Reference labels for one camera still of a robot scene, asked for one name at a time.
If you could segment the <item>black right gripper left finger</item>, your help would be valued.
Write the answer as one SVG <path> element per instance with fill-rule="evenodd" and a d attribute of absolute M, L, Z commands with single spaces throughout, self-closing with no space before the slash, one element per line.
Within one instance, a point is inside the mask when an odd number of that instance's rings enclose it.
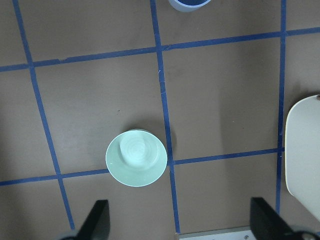
<path fill-rule="evenodd" d="M 107 240 L 111 230 L 108 200 L 97 200 L 83 225 L 76 240 Z"/>

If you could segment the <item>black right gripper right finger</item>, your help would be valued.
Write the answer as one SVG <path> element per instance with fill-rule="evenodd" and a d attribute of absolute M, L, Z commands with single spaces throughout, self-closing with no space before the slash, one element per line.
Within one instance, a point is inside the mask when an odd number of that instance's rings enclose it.
<path fill-rule="evenodd" d="M 250 199 L 250 229 L 257 240 L 302 239 L 262 197 Z"/>

